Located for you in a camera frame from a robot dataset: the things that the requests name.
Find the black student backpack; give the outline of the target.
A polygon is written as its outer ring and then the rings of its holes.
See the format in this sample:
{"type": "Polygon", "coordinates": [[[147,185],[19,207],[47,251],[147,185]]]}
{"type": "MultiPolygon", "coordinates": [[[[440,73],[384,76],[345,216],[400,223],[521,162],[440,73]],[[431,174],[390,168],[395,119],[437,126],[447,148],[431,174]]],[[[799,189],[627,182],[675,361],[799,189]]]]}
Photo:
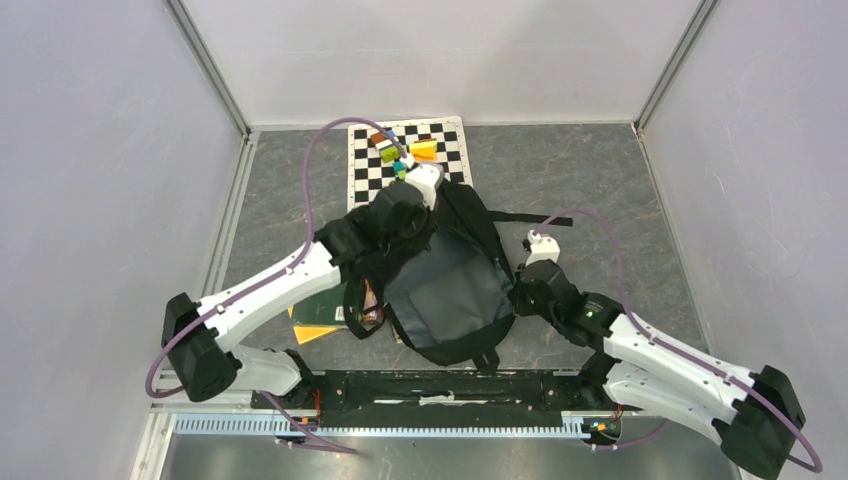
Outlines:
{"type": "Polygon", "coordinates": [[[496,348],[517,316],[511,295],[516,273],[497,229],[506,222],[573,224],[563,215],[490,210],[472,186],[442,183],[426,248],[417,255],[376,254],[344,282],[347,328],[359,339],[377,330],[359,319],[367,280],[384,322],[408,348],[439,366],[471,361],[482,372],[496,370],[496,348]]]}

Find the dark green book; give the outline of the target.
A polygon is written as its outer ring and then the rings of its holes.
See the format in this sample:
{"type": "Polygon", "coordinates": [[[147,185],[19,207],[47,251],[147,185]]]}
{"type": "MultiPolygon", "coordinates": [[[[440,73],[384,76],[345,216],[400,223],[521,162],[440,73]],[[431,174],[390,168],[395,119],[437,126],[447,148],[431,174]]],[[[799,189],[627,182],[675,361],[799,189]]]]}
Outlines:
{"type": "Polygon", "coordinates": [[[344,283],[306,298],[290,308],[296,326],[345,328],[344,283]]]}

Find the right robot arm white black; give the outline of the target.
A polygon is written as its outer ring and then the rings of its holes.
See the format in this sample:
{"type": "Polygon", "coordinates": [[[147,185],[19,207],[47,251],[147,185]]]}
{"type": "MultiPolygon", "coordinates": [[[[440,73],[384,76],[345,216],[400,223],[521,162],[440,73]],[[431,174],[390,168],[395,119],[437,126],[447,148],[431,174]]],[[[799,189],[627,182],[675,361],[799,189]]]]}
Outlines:
{"type": "Polygon", "coordinates": [[[579,292],[551,260],[520,268],[513,295],[520,314],[537,315],[593,350],[577,382],[585,405],[612,401],[662,416],[761,479],[778,478],[790,460],[806,416],[783,371],[751,371],[671,338],[627,316],[619,302],[579,292]]]}

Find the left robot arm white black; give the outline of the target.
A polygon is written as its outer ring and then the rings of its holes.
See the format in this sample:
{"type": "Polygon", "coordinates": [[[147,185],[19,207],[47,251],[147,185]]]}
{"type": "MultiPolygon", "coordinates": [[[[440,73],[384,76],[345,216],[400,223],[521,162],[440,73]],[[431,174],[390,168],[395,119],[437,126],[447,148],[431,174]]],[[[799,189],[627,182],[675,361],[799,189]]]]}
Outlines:
{"type": "Polygon", "coordinates": [[[247,348],[242,341],[286,308],[349,281],[374,255],[397,253],[421,238],[438,186],[436,180],[412,177],[395,182],[369,204],[308,234],[292,254],[248,280],[199,300],[187,293],[169,299],[162,350],[148,374],[167,362],[180,384],[157,390],[148,379],[148,395],[183,394],[200,403],[228,390],[264,390],[290,407],[306,405],[314,381],[294,356],[247,348]]]}

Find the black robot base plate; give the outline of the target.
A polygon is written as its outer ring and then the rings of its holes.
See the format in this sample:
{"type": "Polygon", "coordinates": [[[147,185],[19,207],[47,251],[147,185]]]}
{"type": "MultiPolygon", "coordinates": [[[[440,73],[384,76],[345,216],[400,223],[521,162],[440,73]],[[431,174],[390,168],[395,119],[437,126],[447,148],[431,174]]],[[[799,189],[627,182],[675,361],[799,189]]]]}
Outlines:
{"type": "Polygon", "coordinates": [[[603,389],[569,370],[327,370],[279,398],[322,427],[555,427],[564,412],[615,412],[603,389]]]}

